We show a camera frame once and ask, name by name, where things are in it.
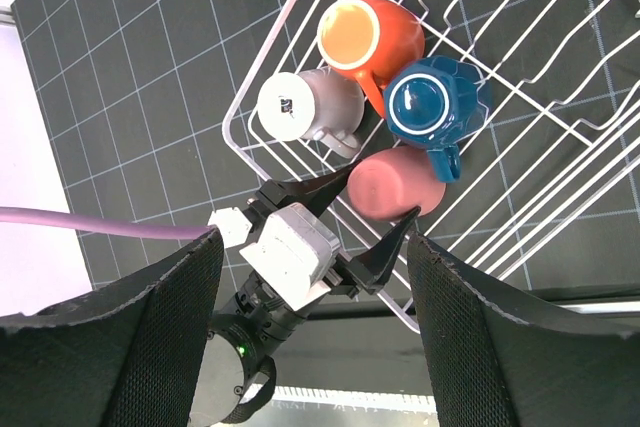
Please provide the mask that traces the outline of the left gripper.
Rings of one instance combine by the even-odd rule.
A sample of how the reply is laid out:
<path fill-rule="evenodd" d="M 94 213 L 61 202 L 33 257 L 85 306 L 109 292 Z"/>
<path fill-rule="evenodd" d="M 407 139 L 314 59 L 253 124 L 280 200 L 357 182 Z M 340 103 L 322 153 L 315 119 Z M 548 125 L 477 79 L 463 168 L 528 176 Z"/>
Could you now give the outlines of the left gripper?
<path fill-rule="evenodd" d="M 294 311 L 326 295 L 379 293 L 390 280 L 407 232 L 420 213 L 408 211 L 373 247 L 350 260 L 320 216 L 347 185 L 357 160 L 302 181 L 268 180 L 244 214 L 252 221 L 244 259 Z M 336 262 L 342 258 L 342 274 Z"/>

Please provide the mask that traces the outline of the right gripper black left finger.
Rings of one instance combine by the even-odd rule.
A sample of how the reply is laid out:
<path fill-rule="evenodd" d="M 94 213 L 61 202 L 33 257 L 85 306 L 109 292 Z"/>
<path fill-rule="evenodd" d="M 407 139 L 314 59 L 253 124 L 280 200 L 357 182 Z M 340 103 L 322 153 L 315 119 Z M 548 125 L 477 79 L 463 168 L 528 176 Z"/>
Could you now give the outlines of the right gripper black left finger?
<path fill-rule="evenodd" d="M 187 425 L 223 254 L 213 228 L 103 288 L 2 317 L 2 425 Z"/>

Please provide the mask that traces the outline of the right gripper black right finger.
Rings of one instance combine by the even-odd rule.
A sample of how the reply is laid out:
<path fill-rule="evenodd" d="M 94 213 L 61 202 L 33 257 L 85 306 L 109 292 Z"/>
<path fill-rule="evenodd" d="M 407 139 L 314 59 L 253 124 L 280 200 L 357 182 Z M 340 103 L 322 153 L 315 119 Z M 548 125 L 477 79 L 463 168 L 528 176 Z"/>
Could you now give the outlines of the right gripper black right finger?
<path fill-rule="evenodd" d="M 440 425 L 638 425 L 638 328 L 539 299 L 419 234 L 407 260 Z"/>

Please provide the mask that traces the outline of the pink cup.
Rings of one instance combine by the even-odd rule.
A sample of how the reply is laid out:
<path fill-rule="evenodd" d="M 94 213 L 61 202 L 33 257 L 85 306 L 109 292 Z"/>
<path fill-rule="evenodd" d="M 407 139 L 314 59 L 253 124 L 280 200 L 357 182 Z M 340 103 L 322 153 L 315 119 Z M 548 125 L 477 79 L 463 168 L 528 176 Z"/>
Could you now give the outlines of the pink cup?
<path fill-rule="evenodd" d="M 355 210 L 377 221 L 395 221 L 414 207 L 426 215 L 441 203 L 440 181 L 423 150 L 398 146 L 362 160 L 349 175 L 347 194 Z"/>

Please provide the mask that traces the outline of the blue mug cream inside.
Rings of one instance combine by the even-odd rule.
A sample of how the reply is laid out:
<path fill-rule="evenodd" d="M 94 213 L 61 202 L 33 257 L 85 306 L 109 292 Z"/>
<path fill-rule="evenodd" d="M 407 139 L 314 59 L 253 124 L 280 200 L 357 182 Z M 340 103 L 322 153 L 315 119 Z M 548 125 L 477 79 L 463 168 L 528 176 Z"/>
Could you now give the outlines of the blue mug cream inside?
<path fill-rule="evenodd" d="M 481 130 L 493 110 L 490 82 L 474 64 L 435 55 L 402 70 L 384 90 L 389 130 L 424 150 L 437 178 L 459 180 L 459 143 Z"/>

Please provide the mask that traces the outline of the orange mug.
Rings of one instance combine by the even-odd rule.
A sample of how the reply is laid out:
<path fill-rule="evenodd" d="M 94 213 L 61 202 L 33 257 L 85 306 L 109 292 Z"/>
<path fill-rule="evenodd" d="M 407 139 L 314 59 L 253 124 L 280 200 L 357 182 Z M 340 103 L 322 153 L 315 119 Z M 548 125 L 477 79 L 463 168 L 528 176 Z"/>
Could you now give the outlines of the orange mug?
<path fill-rule="evenodd" d="M 355 81 L 384 118 L 383 90 L 419 60 L 425 35 L 418 18 L 389 0 L 338 0 L 320 16 L 316 33 L 323 60 Z"/>

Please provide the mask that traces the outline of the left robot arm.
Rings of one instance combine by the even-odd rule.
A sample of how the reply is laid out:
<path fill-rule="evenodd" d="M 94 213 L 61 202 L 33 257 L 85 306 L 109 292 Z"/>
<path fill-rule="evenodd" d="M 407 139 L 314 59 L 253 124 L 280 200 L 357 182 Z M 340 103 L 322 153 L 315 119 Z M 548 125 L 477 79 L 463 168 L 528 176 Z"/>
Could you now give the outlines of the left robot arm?
<path fill-rule="evenodd" d="M 320 219 L 354 165 L 302 181 L 266 181 L 244 209 L 213 213 L 227 246 L 253 270 L 209 320 L 200 379 L 213 390 L 213 422 L 248 420 L 274 395 L 273 353 L 330 295 L 376 294 L 390 280 L 417 206 L 374 246 L 352 257 Z"/>

